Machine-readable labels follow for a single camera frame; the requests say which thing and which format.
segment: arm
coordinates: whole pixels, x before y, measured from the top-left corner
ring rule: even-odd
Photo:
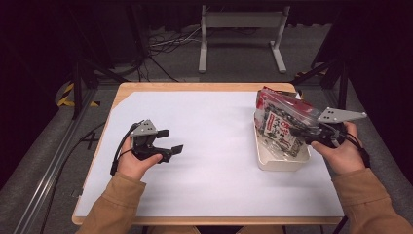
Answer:
[[[122,152],[131,148],[128,137]],[[158,163],[157,154],[146,160],[136,159],[127,152],[119,160],[118,172],[109,181],[106,190],[96,200],[77,234],[82,233],[127,233],[136,214],[140,196],[145,188],[141,182],[145,172]]]
[[[357,137],[356,126],[345,125],[348,133]],[[352,234],[413,233],[410,223],[394,211],[386,188],[370,169],[365,168],[354,145],[346,140],[335,149],[318,142],[313,142],[312,146],[338,175],[332,181],[349,218]]]

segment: hand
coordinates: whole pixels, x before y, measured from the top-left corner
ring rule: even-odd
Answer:
[[[357,128],[353,123],[345,122],[347,132],[357,138]],[[358,149],[348,140],[345,140],[338,148],[329,148],[319,142],[311,143],[316,152],[320,153],[338,175],[365,169]]]
[[[127,137],[122,152],[124,153],[119,159],[118,172],[133,179],[141,180],[146,171],[157,164],[161,159],[161,154],[155,154],[150,158],[140,161],[131,153],[131,138]]]

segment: white tabletop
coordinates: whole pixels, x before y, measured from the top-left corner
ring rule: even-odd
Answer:
[[[74,216],[86,216],[111,178],[111,163],[132,123],[150,119],[183,144],[181,154],[151,168],[139,217],[341,217],[326,165],[312,148],[297,172],[257,165],[253,112],[256,92],[136,92],[110,113]]]

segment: snack package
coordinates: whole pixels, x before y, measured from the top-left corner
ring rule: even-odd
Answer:
[[[259,143],[277,158],[296,157],[305,142],[289,129],[316,127],[320,115],[309,103],[264,87],[258,92],[254,114]]]

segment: metal frame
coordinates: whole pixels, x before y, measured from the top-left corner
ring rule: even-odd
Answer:
[[[201,18],[202,43],[199,72],[207,72],[207,28],[208,27],[274,27],[278,29],[275,41],[270,41],[271,50],[280,73],[286,68],[280,53],[280,42],[288,18],[289,6],[282,12],[207,12],[203,5]]]

